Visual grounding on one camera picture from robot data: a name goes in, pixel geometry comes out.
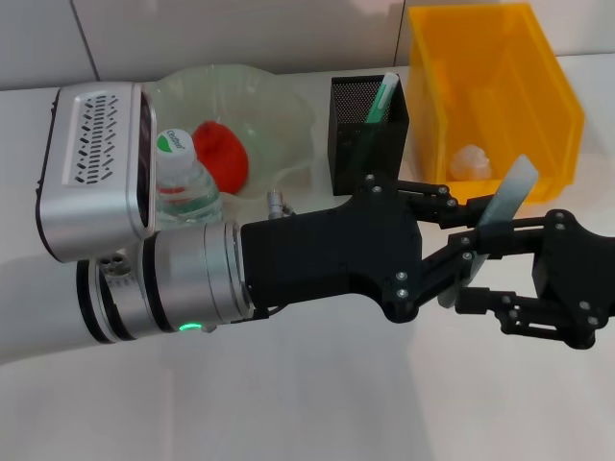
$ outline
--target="red object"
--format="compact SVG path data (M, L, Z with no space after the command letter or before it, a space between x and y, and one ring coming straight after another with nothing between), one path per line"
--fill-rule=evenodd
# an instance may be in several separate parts
M248 179L248 156L237 136L224 125L205 122L192 135L196 156L220 192L236 194Z

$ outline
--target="pen holder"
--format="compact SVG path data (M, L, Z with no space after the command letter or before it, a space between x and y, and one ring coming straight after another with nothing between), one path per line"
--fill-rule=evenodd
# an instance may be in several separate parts
M406 100L397 84L380 123L365 123L383 75L332 79L329 116L329 168L333 195L354 193L370 172L396 181L408 127Z

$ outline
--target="yellow plastic bin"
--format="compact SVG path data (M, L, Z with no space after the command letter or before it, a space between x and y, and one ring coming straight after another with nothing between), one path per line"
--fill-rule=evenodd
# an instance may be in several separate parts
M406 92L422 180L445 183L462 203L492 194L525 154L540 173L528 200L572 183L583 111L526 4L415 7ZM454 181L452 157L476 145L488 181Z

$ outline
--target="white tabletop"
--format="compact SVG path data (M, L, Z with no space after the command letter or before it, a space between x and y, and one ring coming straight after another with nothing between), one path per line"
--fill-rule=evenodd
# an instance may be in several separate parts
M589 230L615 235L615 55L560 62L587 116L576 183L521 213L564 207ZM316 112L317 162L284 189L298 212L343 201L331 196L326 163L331 77L383 70L286 76ZM406 79L405 68L394 70ZM47 132L54 96L0 93L0 134L25 133L26 123ZM446 232L421 229L424 254L446 244ZM532 295L530 262L488 262L475 285ZM388 323L360 296L295 304L214 334L161 335L0 367L0 458L613 459L615 329L597 336L592 350L576 352L504 336L490 315L462 317L436 303L406 325Z

